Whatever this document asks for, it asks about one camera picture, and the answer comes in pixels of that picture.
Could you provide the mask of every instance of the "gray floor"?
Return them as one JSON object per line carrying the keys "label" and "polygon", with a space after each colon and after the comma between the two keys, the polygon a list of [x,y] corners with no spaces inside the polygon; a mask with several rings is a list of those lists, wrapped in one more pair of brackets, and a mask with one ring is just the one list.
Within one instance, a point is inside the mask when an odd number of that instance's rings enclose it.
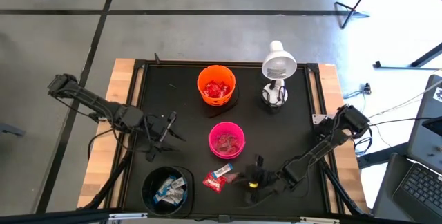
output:
{"label": "gray floor", "polygon": [[[333,2],[356,0],[113,0],[113,10],[254,9],[333,10]],[[101,10],[105,0],[0,0],[2,9]],[[423,90],[429,72],[374,71],[376,60],[407,63],[442,41],[441,0],[364,0],[369,19],[354,19],[341,30],[336,17],[286,16],[108,16],[86,87],[105,95],[115,58],[261,61],[270,41],[278,39],[298,62],[335,63],[344,93],[370,82],[366,99],[371,115]],[[53,155],[67,109],[46,95],[57,73],[79,75],[99,16],[0,15],[0,122],[27,131],[23,138],[0,140],[0,215],[33,210]],[[433,62],[442,67],[441,58]],[[397,97],[392,88],[403,88]],[[352,99],[362,108],[362,98]],[[413,117],[416,106],[383,115],[374,122]],[[408,128],[407,124],[397,128]],[[86,170],[86,144],[96,124],[77,116],[48,211],[74,209]],[[405,142],[385,127],[391,144]],[[370,151],[385,144],[375,136]],[[364,189],[376,195],[373,175],[363,172]]]}

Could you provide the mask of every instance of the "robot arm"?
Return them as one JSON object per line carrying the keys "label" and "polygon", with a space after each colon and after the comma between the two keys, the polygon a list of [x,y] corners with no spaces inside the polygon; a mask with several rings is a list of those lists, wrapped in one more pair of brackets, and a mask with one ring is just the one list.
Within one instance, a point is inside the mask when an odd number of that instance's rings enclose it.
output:
{"label": "robot arm", "polygon": [[300,156],[288,159],[278,171],[263,169],[263,158],[257,156],[255,164],[247,166],[246,171],[238,178],[238,182],[245,187],[246,203],[253,207],[272,195],[284,191],[292,192],[306,178],[310,167],[319,162],[350,212],[366,215],[351,200],[323,158],[350,137],[360,138],[369,129],[368,123],[369,120],[360,111],[345,105],[338,109],[333,120],[325,118],[316,127],[316,138],[319,142],[315,147]]}
{"label": "robot arm", "polygon": [[89,114],[94,121],[106,118],[112,128],[121,133],[132,133],[137,131],[143,133],[150,142],[151,149],[146,150],[146,159],[149,162],[161,151],[175,151],[172,146],[164,142],[168,133],[176,138],[181,138],[172,131],[171,126],[176,120],[176,112],[172,112],[167,120],[144,115],[144,113],[134,107],[117,102],[109,102],[104,98],[90,92],[78,85],[77,79],[73,75],[56,75],[49,84],[49,95],[57,99],[74,99],[87,106],[93,113]]}

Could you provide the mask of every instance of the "desk lamp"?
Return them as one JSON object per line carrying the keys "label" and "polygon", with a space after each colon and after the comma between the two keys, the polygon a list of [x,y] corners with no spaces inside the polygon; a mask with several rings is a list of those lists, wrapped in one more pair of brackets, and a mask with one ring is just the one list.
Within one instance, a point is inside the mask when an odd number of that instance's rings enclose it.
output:
{"label": "desk lamp", "polygon": [[284,50],[281,42],[273,41],[270,44],[270,54],[262,63],[262,74],[271,80],[262,90],[262,98],[267,105],[280,107],[287,101],[289,94],[284,79],[292,76],[296,67],[295,59]]}

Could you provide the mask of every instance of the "laptop keyboard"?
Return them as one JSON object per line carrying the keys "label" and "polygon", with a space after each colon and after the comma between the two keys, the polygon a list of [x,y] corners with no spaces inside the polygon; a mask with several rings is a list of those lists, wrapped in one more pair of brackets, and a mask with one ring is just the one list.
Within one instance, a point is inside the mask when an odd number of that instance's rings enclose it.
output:
{"label": "laptop keyboard", "polygon": [[401,184],[402,189],[442,216],[442,177],[414,164]]}

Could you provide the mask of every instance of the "laptop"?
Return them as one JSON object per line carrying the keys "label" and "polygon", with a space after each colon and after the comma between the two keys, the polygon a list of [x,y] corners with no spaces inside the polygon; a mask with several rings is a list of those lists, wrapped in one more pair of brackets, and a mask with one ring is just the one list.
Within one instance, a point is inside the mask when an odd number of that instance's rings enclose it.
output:
{"label": "laptop", "polygon": [[[427,87],[442,77],[431,75]],[[424,94],[408,142],[407,157],[414,163],[393,194],[393,201],[419,223],[442,223],[442,83]]]}

